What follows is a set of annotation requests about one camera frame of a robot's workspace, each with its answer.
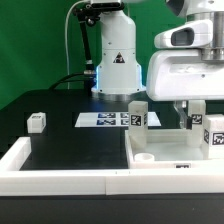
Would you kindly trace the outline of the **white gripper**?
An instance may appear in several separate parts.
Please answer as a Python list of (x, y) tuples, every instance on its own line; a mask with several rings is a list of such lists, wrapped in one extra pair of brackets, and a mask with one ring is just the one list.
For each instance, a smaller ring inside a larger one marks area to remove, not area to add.
[(224, 63), (201, 59), (199, 50), (162, 50), (153, 54), (147, 72), (148, 96), (175, 101), (181, 129), (192, 129), (187, 102), (224, 99)]

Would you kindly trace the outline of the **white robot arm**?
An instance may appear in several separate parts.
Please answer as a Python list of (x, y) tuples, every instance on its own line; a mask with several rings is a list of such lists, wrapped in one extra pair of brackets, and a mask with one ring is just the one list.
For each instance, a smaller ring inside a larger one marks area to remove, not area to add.
[(100, 12), (102, 60), (97, 95), (145, 91), (154, 101), (172, 101), (180, 126), (200, 124), (207, 100), (224, 99), (224, 0), (165, 0), (186, 22), (155, 36), (157, 52), (141, 85), (136, 61), (135, 24), (124, 15), (122, 0), (90, 0)]

